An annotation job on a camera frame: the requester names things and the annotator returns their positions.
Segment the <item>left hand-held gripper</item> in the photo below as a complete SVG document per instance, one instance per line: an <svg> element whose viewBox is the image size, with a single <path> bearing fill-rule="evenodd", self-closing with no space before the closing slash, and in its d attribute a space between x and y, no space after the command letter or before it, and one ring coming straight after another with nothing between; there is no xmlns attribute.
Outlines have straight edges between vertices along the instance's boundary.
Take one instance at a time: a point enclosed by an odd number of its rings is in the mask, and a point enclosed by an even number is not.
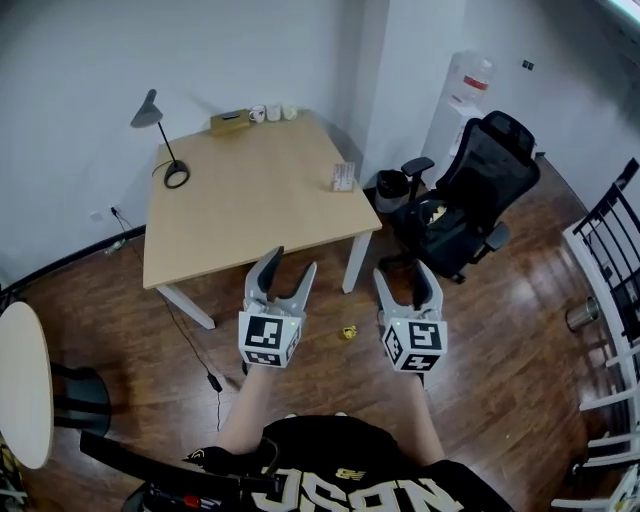
<svg viewBox="0 0 640 512"><path fill-rule="evenodd" d="M305 268L289 295L269 302L268 293L283 254L283 246L274 248L247 273L244 310L238 319L238 349L245 365L284 369L301 340L317 263Z"/></svg>

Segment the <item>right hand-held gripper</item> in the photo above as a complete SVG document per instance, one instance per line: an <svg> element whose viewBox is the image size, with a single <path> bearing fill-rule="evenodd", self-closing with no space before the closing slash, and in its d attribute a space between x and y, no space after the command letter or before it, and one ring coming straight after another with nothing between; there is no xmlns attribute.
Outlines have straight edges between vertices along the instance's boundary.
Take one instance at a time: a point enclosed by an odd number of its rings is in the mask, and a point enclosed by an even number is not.
<svg viewBox="0 0 640 512"><path fill-rule="evenodd" d="M428 373L448 351L448 325L442 318L444 295L433 272L415 264L413 305L398 303L383 272L375 268L380 305L380 341L396 372Z"/></svg>

